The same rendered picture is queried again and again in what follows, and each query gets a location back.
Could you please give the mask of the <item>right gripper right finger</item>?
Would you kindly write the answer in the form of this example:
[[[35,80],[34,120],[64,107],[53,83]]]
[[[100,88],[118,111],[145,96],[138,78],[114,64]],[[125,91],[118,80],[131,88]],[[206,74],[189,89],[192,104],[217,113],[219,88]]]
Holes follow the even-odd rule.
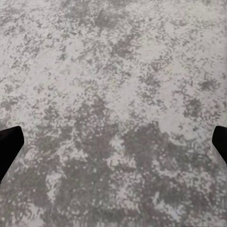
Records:
[[[224,159],[227,164],[227,128],[222,126],[216,126],[213,137],[212,143]]]

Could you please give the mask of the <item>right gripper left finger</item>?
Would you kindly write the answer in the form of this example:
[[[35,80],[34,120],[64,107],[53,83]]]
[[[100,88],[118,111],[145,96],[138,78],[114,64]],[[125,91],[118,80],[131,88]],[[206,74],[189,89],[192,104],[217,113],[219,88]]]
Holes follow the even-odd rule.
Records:
[[[0,182],[24,144],[21,126],[0,131]]]

